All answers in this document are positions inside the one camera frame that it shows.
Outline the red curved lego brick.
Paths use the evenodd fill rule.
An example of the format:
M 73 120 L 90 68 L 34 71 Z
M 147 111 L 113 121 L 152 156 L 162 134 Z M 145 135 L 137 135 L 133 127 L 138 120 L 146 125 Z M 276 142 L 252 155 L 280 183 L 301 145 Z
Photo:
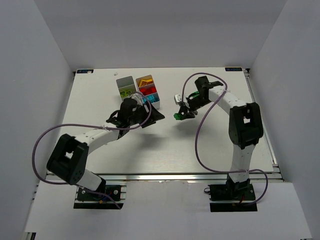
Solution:
M 149 94 L 149 90 L 147 88 L 140 88 L 139 91 L 144 95 L 147 96 Z

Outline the orange yellow lego brick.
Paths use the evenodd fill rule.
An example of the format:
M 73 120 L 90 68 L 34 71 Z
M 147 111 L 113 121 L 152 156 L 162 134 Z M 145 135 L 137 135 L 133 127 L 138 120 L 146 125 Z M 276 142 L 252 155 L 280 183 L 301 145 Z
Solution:
M 142 87 L 145 87 L 147 85 L 150 85 L 150 84 L 153 84 L 154 81 L 152 78 L 149 78 L 149 79 L 141 79 L 139 84 L 138 84 L 138 87 L 139 88 L 142 88 Z

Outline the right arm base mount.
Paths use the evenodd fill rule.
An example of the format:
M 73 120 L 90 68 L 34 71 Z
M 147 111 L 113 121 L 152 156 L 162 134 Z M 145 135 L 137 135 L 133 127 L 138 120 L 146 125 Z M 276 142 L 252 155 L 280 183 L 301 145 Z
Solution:
M 257 212 L 256 195 L 250 180 L 234 183 L 227 179 L 224 184 L 210 184 L 203 192 L 209 196 L 212 213 Z

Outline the dark green lego block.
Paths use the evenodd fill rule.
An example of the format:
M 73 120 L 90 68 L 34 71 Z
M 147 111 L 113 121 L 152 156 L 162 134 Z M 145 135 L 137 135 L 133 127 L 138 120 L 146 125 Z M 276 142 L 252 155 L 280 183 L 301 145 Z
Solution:
M 183 116 L 180 113 L 175 113 L 173 115 L 173 117 L 174 117 L 175 120 L 181 121 Z

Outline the lime square lego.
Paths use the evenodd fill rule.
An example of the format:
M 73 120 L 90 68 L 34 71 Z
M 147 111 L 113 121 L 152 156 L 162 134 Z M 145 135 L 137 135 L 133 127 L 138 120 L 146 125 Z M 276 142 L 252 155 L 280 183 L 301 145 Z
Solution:
M 126 96 L 130 96 L 132 94 L 132 91 L 131 90 L 126 90 L 125 94 L 126 94 Z
M 121 92 L 120 92 L 120 96 L 121 96 L 121 98 L 125 98 L 125 97 L 127 96 L 126 91 L 125 91 L 125 90 L 124 90 L 124 91 L 121 91 Z

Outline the long cyan lego brick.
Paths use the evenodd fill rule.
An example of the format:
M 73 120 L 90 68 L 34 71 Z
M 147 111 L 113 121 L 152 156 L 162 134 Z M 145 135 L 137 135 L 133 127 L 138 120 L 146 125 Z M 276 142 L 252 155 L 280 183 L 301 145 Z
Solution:
M 145 97 L 142 97 L 142 100 L 143 100 L 143 103 L 146 103 L 147 100 L 149 100 L 151 103 L 156 103 L 159 101 L 158 97 L 154 94 L 150 94 Z

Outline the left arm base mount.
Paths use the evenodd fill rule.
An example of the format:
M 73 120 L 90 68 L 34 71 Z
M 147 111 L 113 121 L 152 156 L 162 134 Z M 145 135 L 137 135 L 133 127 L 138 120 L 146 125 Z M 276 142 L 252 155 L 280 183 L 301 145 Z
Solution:
M 107 183 L 101 192 L 94 193 L 80 186 L 73 203 L 79 210 L 121 210 L 124 206 L 127 186 L 124 183 Z

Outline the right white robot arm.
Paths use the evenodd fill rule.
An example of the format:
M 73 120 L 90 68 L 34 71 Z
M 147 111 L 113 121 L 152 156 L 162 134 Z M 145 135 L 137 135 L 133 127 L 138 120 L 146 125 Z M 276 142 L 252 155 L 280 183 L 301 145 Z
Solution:
M 233 144 L 231 168 L 226 173 L 227 181 L 235 185 L 247 185 L 253 151 L 264 135 L 260 106 L 233 95 L 220 77 L 210 82 L 208 73 L 199 72 L 198 76 L 194 82 L 196 92 L 188 96 L 184 93 L 174 96 L 174 102 L 179 106 L 174 118 L 178 121 L 193 119 L 198 110 L 208 104 L 219 106 L 227 113 L 228 135 Z

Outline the red lego piece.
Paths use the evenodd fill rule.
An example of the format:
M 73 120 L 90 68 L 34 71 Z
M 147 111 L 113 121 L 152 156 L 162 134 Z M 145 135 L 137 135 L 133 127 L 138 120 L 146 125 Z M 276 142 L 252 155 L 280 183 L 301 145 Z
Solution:
M 157 89 L 156 89 L 156 87 L 155 86 L 152 86 L 152 87 L 150 87 L 150 88 L 148 88 L 148 90 L 149 90 L 149 94 L 148 95 L 150 95 L 150 94 L 154 94 L 154 93 L 156 93 L 157 92 Z

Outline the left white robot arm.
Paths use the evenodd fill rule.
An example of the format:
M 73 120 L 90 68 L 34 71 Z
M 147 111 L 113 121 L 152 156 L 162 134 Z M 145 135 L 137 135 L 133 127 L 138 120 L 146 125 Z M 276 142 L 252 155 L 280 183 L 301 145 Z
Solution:
M 86 169 L 89 154 L 107 143 L 119 140 L 134 125 L 146 128 L 164 118 L 153 105 L 143 104 L 132 97 L 126 98 L 120 109 L 114 111 L 101 128 L 94 127 L 77 136 L 63 134 L 58 139 L 46 168 L 69 185 L 105 193 L 106 180 Z

